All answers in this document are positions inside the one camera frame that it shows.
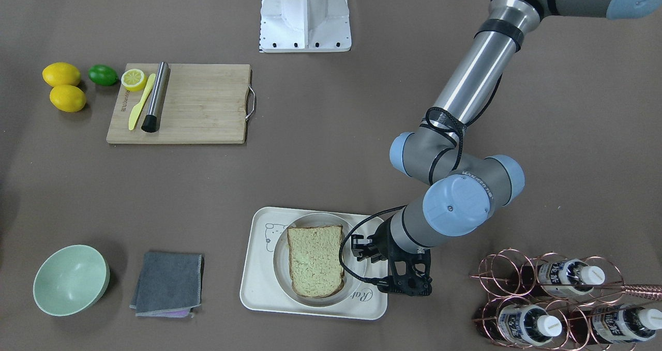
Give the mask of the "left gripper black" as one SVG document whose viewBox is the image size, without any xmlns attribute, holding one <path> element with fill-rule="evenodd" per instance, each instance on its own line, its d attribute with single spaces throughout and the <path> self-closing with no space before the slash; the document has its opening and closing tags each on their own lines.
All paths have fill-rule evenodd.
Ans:
<svg viewBox="0 0 662 351">
<path fill-rule="evenodd" d="M 404 218 L 388 218 L 373 235 L 351 235 L 351 250 L 358 262 L 387 262 L 388 275 L 364 278 L 384 294 L 423 297 L 432 294 L 431 254 L 428 248 L 411 239 Z"/>
</svg>

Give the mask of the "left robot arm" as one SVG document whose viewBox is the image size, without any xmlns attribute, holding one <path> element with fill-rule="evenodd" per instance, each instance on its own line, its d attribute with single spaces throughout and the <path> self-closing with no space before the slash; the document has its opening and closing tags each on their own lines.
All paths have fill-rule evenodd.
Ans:
<svg viewBox="0 0 662 351">
<path fill-rule="evenodd" d="M 468 127 L 486 111 L 525 36 L 550 16 L 637 19 L 659 7 L 660 0 L 490 0 L 488 18 L 418 130 L 402 133 L 390 147 L 393 167 L 428 190 L 388 209 L 390 217 L 372 235 L 350 232 L 344 239 L 357 261 L 386 261 L 390 274 L 361 277 L 341 258 L 343 271 L 384 294 L 430 295 L 431 248 L 474 231 L 525 186 L 513 158 L 475 158 L 463 150 Z"/>
</svg>

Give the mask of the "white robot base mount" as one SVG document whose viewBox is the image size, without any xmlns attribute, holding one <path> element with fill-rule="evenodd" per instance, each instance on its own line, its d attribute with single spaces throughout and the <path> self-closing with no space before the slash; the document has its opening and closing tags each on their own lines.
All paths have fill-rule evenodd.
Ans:
<svg viewBox="0 0 662 351">
<path fill-rule="evenodd" d="M 352 47 L 348 0 L 262 0 L 262 53 L 347 52 Z"/>
</svg>

